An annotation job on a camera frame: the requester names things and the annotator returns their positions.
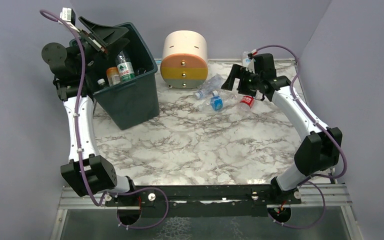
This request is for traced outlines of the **red label bottle red cap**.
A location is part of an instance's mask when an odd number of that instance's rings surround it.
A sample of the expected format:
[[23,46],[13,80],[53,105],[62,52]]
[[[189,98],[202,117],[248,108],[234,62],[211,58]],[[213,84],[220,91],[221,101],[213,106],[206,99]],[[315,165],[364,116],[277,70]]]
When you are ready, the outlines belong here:
[[252,110],[253,105],[255,103],[255,99],[252,96],[244,95],[237,107],[240,113],[248,113]]

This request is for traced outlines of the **green label water bottle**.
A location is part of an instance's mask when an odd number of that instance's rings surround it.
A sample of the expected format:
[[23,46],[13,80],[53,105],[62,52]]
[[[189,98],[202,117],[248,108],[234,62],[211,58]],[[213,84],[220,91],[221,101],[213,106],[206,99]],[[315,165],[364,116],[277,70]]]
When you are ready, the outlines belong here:
[[125,51],[117,54],[115,63],[122,83],[129,82],[136,76],[130,57]]

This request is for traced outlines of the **orange label juice bottle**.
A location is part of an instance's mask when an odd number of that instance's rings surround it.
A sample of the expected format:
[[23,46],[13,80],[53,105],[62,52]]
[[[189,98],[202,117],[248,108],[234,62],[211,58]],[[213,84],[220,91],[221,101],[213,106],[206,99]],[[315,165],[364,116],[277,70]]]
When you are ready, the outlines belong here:
[[117,67],[110,67],[106,70],[106,76],[110,86],[114,86],[121,83],[121,77]]

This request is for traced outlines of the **green jasmine tea bottle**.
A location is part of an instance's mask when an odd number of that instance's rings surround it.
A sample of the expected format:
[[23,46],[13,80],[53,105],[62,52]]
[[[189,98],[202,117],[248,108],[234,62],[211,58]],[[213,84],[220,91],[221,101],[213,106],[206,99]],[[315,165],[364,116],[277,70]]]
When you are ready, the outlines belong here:
[[99,79],[99,80],[97,81],[97,83],[98,83],[100,89],[105,89],[105,88],[108,87],[108,85],[107,85],[105,79],[103,79],[103,78]]

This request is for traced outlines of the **clear bottle blue white label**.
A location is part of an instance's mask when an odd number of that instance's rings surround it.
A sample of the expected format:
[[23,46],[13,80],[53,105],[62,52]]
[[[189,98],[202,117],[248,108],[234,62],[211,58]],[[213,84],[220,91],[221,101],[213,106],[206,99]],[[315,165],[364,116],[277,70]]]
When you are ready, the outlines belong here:
[[250,63],[252,62],[252,59],[249,57],[249,54],[250,52],[249,51],[244,51],[242,54],[241,54],[241,62],[242,62],[242,66],[244,67],[248,67],[250,65]]

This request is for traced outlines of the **green label bottle dark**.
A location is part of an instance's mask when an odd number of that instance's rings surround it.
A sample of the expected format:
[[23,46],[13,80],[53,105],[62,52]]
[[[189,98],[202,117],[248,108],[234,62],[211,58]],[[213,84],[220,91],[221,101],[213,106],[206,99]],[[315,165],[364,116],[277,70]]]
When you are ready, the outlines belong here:
[[146,68],[143,68],[143,67],[140,67],[136,70],[136,75],[139,76],[139,75],[142,75],[144,73],[146,73],[148,70]]

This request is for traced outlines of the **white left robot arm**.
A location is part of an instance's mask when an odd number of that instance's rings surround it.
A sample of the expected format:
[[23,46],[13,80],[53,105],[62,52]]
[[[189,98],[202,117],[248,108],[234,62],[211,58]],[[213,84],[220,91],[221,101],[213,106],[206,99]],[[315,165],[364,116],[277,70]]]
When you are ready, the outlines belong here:
[[93,129],[94,92],[110,60],[128,43],[127,27],[105,26],[81,17],[85,29],[71,18],[52,17],[73,34],[74,44],[46,44],[41,56],[54,75],[53,85],[68,118],[70,150],[68,163],[60,168],[62,178],[81,197],[104,191],[127,193],[134,189],[128,176],[117,175],[114,166],[100,155]]

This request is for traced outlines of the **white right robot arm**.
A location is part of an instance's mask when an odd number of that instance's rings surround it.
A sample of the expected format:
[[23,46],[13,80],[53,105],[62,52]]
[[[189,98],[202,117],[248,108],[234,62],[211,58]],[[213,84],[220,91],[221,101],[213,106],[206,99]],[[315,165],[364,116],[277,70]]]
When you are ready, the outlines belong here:
[[277,75],[272,54],[254,55],[252,60],[253,70],[233,64],[221,88],[231,91],[238,80],[239,94],[254,97],[260,92],[285,114],[297,131],[301,144],[294,154],[293,165],[271,181],[281,194],[295,189],[316,172],[337,165],[343,134],[338,127],[331,128],[321,121],[302,102],[288,77]]

